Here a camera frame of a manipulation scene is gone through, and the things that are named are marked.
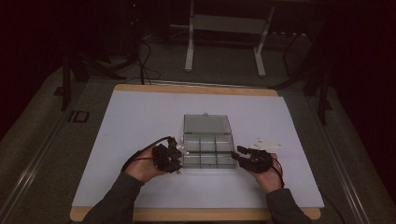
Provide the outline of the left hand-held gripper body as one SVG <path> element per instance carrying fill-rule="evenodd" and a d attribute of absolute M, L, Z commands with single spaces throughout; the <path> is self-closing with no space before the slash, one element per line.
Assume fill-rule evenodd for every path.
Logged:
<path fill-rule="evenodd" d="M 167 138 L 168 146 L 159 144 L 152 149 L 153 164 L 166 173 L 173 173 L 171 161 L 178 161 L 176 155 L 177 141 L 173 137 Z"/>

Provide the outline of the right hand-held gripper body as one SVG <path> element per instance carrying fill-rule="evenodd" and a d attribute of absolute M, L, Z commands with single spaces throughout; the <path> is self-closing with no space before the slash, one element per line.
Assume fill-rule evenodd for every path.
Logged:
<path fill-rule="evenodd" d="M 247 146 L 249 153 L 247 154 L 246 160 L 242 162 L 242 167 L 250 172 L 260 174 L 268 171 L 273 167 L 273 158 L 269 150 L 280 149 L 282 145 L 258 138 L 254 143 Z"/>

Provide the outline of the clear plastic compartment box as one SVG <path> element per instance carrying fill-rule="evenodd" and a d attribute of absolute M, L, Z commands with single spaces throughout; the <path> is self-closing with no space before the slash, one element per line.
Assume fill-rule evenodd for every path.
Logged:
<path fill-rule="evenodd" d="M 226 115 L 185 115 L 183 167 L 190 169 L 234 169 L 233 133 Z"/>

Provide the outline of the person's left hand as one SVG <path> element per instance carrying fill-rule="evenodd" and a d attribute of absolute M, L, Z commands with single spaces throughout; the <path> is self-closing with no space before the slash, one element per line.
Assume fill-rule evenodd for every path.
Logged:
<path fill-rule="evenodd" d="M 156 176 L 164 175 L 164 172 L 158 170 L 153 163 L 151 148 L 143 151 L 134 161 L 132 161 L 126 167 L 125 173 L 143 183 L 148 183 Z"/>

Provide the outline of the person's right hand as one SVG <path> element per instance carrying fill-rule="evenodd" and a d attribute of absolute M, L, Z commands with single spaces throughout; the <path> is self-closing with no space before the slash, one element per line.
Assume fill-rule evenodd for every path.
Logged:
<path fill-rule="evenodd" d="M 273 158 L 272 168 L 260 174 L 250 172 L 265 194 L 283 188 L 283 170 L 279 165 L 277 155 L 272 153 L 271 156 Z"/>

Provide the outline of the white table sheet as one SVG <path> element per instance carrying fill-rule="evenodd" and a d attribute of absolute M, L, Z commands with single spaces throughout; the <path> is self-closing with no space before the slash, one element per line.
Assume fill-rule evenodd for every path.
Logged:
<path fill-rule="evenodd" d="M 302 208 L 323 201 L 288 107 L 281 97 L 114 91 L 73 201 L 97 204 L 122 165 L 139 149 L 165 137 L 181 137 L 187 115 L 225 115 L 236 145 L 277 143 L 286 188 Z M 138 208 L 264 208 L 265 197 L 245 170 L 183 169 L 145 184 Z"/>

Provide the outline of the black floor stand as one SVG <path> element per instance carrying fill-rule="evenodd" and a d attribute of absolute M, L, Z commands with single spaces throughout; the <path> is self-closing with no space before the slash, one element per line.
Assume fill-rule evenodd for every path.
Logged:
<path fill-rule="evenodd" d="M 270 86 L 271 90 L 282 90 L 299 81 L 305 80 L 303 93 L 305 96 L 318 95 L 318 118 L 322 125 L 327 124 L 326 111 L 330 109 L 327 100 L 330 82 L 331 65 L 327 61 L 321 47 L 322 34 L 316 35 L 311 40 L 311 46 L 305 54 L 303 61 L 294 70 L 291 77 L 279 84 Z"/>
<path fill-rule="evenodd" d="M 113 79 L 122 79 L 121 76 L 111 72 L 108 68 L 99 64 L 97 61 L 91 59 L 81 52 L 72 52 L 64 55 L 63 58 L 63 81 L 60 88 L 60 95 L 63 97 L 62 111 L 65 111 L 71 103 L 71 75 L 74 75 L 77 81 L 87 82 L 89 80 L 89 73 L 87 66 L 90 65 L 97 69 L 106 77 Z"/>

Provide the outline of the white metal stand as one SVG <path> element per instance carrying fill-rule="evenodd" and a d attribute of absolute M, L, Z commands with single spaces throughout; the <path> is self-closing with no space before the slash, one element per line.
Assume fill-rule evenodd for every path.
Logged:
<path fill-rule="evenodd" d="M 194 31 L 217 31 L 228 33 L 252 34 L 259 35 L 260 41 L 257 46 L 253 48 L 253 55 L 257 67 L 259 77 L 265 77 L 266 72 L 262 59 L 262 50 L 264 42 L 269 34 L 269 28 L 272 18 L 275 14 L 276 7 L 269 7 L 269 11 L 265 19 L 248 19 L 237 17 L 214 16 L 206 14 L 196 14 L 194 11 L 194 0 L 190 0 L 190 14 L 189 14 L 189 39 L 187 54 L 185 60 L 184 70 L 191 72 L 193 68 L 194 56 Z"/>

